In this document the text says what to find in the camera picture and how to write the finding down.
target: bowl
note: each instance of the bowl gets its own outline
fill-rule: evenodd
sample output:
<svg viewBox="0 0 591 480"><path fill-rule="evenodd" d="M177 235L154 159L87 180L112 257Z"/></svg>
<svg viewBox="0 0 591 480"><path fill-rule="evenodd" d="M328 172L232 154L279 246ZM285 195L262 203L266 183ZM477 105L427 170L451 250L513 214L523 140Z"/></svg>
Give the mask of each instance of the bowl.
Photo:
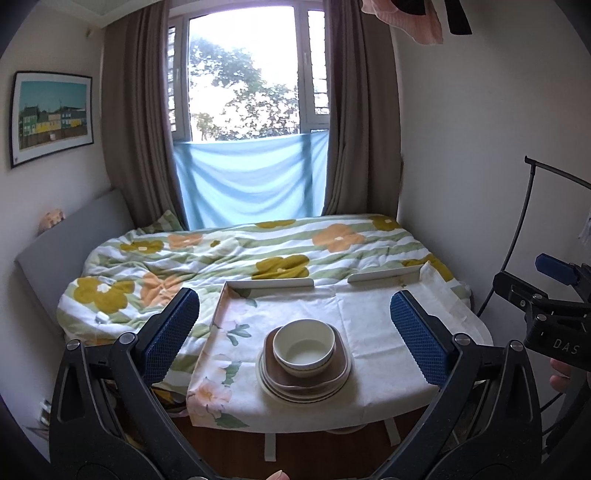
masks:
<svg viewBox="0 0 591 480"><path fill-rule="evenodd" d="M302 319L279 329L273 355L289 374L312 377L328 367L335 351L335 332L324 322Z"/></svg>

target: blue gripper pad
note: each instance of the blue gripper pad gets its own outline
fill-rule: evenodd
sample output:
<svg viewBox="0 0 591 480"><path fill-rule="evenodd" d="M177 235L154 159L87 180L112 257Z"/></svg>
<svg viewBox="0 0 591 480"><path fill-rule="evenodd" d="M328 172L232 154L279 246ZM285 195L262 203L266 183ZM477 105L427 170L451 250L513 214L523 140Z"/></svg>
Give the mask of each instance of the blue gripper pad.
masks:
<svg viewBox="0 0 591 480"><path fill-rule="evenodd" d="M579 276L572 265L547 254L538 255L535 259L535 269L564 285L575 286L579 283Z"/></svg>
<svg viewBox="0 0 591 480"><path fill-rule="evenodd" d="M197 318L199 296L193 290L183 288L161 313L153 315L140 330L136 345L139 349L138 369L143 372L146 385L164 379Z"/></svg>
<svg viewBox="0 0 591 480"><path fill-rule="evenodd" d="M456 357L447 327L428 315L408 290L394 294L390 317L427 382L442 387Z"/></svg>

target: floral duvet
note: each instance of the floral duvet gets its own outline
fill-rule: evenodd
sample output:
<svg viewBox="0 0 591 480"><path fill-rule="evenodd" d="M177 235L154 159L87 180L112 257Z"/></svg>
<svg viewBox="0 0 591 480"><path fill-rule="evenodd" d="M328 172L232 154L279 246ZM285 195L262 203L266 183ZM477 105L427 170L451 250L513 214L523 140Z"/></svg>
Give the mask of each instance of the floral duvet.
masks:
<svg viewBox="0 0 591 480"><path fill-rule="evenodd" d="M156 385L175 396L186 394L225 280L310 277L326 285L360 270L431 261L460 298L468 297L447 267L386 216L337 215L179 230L178 220L167 212L148 228L100 245L86 260L82 277L62 295L57 311L68 338L101 345L140 330L182 287L195 290L201 302L199 319L164 381ZM233 345L250 337L246 324L227 334Z"/></svg>

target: white table leg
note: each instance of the white table leg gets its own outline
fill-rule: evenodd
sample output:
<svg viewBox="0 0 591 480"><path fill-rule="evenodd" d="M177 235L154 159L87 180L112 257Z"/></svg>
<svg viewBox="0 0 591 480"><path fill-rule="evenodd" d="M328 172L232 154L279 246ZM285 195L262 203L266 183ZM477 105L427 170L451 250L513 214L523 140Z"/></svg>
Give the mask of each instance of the white table leg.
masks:
<svg viewBox="0 0 591 480"><path fill-rule="evenodd" d="M398 427L396 426L394 419L384 420L384 425L386 425L386 432L388 432L390 446L393 447L394 445L398 445L402 440L400 438L400 433L398 432Z"/></svg>
<svg viewBox="0 0 591 480"><path fill-rule="evenodd" d="M265 461L277 461L277 437L274 433L265 434Z"/></svg>

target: brown curtain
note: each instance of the brown curtain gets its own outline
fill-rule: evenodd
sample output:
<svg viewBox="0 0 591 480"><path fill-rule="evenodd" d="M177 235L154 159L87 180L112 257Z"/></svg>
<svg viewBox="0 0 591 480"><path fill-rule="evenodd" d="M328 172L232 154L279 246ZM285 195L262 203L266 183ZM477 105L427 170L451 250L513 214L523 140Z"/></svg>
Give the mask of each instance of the brown curtain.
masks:
<svg viewBox="0 0 591 480"><path fill-rule="evenodd" d="M107 173L136 226L166 210L185 223L168 124L165 62L168 0L105 30L102 137Z"/></svg>
<svg viewBox="0 0 591 480"><path fill-rule="evenodd" d="M330 133L323 215L396 218L400 109L389 26L360 0L324 0L330 43Z"/></svg>

